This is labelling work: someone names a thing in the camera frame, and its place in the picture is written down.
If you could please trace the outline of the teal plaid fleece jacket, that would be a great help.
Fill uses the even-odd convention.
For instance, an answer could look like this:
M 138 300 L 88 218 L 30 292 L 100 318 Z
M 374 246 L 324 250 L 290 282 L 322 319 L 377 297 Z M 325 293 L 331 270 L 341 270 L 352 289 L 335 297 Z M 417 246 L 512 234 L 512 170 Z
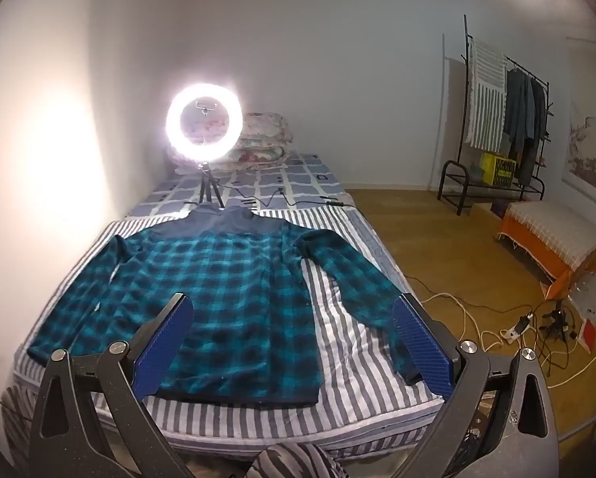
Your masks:
M 337 284 L 346 312 L 386 336 L 395 370 L 420 373 L 395 330 L 399 290 L 346 239 L 243 207 L 203 205 L 131 236 L 113 236 L 39 327 L 29 357 L 102 352 L 131 338 L 173 295 L 194 319 L 158 393 L 240 405 L 310 406 L 322 375 L 302 263 Z

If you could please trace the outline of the dark hanging clothes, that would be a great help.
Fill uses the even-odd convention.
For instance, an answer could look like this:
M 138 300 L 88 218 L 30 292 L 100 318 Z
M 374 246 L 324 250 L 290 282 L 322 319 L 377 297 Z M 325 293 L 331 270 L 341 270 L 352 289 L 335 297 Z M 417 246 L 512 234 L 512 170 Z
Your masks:
M 511 69 L 506 76 L 503 134 L 510 141 L 514 177 L 521 186 L 528 186 L 540 143 L 547 137 L 547 92 L 536 78 L 519 68 Z

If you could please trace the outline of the folded floral blanket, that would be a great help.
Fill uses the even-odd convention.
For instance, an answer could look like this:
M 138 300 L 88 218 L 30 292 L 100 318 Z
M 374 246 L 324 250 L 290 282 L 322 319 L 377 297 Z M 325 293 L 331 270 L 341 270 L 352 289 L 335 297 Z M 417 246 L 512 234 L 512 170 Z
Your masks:
M 226 158 L 238 164 L 273 164 L 288 157 L 293 142 L 287 120 L 274 112 L 244 115 L 240 138 Z

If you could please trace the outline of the wall map poster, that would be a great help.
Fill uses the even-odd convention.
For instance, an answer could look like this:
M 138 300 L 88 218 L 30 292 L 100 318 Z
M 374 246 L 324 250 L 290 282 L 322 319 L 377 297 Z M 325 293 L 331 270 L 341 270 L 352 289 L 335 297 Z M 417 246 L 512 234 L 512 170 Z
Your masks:
M 567 41 L 570 133 L 564 180 L 596 203 L 596 42 Z

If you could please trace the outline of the yellow box on rack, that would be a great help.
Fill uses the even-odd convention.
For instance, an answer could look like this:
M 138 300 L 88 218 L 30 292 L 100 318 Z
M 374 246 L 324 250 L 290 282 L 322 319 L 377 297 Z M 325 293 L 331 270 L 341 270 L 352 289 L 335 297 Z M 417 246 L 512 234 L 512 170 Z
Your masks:
M 480 157 L 483 183 L 491 187 L 508 188 L 513 182 L 516 162 L 498 154 L 484 152 Z

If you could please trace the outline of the grey striped quilt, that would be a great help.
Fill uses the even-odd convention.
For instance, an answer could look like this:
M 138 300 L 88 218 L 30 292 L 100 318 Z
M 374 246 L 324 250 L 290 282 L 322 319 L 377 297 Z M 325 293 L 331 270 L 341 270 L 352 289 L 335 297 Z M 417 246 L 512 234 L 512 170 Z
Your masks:
M 310 229 L 327 229 L 342 236 L 377 266 L 402 291 L 411 291 L 403 273 L 381 239 L 358 210 L 313 207 L 305 210 L 259 210 L 256 214 L 283 218 Z M 33 329 L 14 356 L 14 383 L 31 405 L 43 380 L 44 366 L 26 350 L 39 326 L 76 275 L 112 239 L 176 220 L 177 215 L 126 219 L 110 223 L 67 274 L 51 296 Z M 319 401 L 309 408 L 256 409 L 146 399 L 146 409 L 169 443 L 185 453 L 249 458 L 275 441 L 316 443 L 340 458 L 365 458 L 411 447 L 430 425 L 441 396 L 419 382 L 409 386 L 395 372 L 386 341 L 346 312 L 337 284 L 311 261 L 302 263 L 309 286 L 323 385 Z

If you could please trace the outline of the orange bench with white cover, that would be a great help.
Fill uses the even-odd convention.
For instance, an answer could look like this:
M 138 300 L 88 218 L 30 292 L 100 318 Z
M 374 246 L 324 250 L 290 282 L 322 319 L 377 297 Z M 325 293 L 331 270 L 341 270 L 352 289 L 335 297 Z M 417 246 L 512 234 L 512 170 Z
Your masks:
M 584 272 L 596 272 L 596 225 L 564 205 L 511 203 L 497 236 L 524 249 L 551 278 L 547 300 L 565 298 Z

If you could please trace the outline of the white power strip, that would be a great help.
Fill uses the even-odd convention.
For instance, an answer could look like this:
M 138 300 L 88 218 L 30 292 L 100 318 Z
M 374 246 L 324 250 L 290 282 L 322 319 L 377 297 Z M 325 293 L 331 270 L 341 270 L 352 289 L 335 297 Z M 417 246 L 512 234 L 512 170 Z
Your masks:
M 522 335 L 529 329 L 532 323 L 532 313 L 521 315 L 517 322 L 510 329 L 502 329 L 500 331 L 501 338 L 507 343 L 512 344 L 521 338 Z

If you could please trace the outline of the blue checked bed sheet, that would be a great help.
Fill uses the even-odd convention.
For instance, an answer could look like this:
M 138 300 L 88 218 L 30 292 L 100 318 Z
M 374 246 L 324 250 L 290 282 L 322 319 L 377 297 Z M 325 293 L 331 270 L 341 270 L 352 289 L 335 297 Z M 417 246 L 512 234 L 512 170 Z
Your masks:
M 251 210 L 302 210 L 316 206 L 352 206 L 346 192 L 329 167 L 316 154 L 292 153 L 279 164 L 263 168 L 217 170 L 225 205 Z M 128 214 L 129 218 L 182 216 L 199 204 L 202 174 L 192 170 L 174 173 L 159 184 Z

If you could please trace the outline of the striped white hanging towel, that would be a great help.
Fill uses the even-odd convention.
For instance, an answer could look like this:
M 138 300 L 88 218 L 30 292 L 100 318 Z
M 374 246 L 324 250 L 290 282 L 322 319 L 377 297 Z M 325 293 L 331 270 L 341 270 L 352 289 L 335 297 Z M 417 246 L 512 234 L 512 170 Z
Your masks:
M 506 57 L 496 47 L 472 38 L 468 48 L 468 117 L 465 142 L 497 153 L 506 117 Z

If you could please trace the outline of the small floor tripod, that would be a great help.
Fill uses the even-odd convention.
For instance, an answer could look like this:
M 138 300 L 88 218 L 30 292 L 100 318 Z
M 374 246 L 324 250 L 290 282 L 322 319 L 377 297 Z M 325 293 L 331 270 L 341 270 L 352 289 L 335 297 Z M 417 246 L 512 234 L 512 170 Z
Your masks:
M 543 314 L 544 323 L 539 327 L 542 339 L 561 340 L 568 344 L 569 340 L 574 339 L 574 329 L 576 329 L 576 319 L 568 306 L 565 306 L 563 300 L 557 300 L 550 313 Z

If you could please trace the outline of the black mini tripod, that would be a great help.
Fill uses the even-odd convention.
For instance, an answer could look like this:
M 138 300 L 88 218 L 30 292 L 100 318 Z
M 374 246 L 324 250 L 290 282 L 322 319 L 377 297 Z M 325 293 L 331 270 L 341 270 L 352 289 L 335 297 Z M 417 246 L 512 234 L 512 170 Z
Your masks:
M 199 171 L 202 174 L 201 191 L 199 191 L 199 203 L 212 203 L 216 201 L 220 208 L 224 207 L 222 195 L 219 190 L 218 181 L 214 178 L 209 164 L 199 164 Z

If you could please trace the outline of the black metal clothes rack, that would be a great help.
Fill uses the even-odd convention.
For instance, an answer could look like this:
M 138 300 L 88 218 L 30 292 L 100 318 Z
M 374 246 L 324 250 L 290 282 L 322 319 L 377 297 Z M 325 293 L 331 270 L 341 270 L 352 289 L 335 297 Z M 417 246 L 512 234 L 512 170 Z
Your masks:
M 444 162 L 436 199 L 461 217 L 483 202 L 544 199 L 551 85 L 463 23 L 464 93 L 459 143 Z

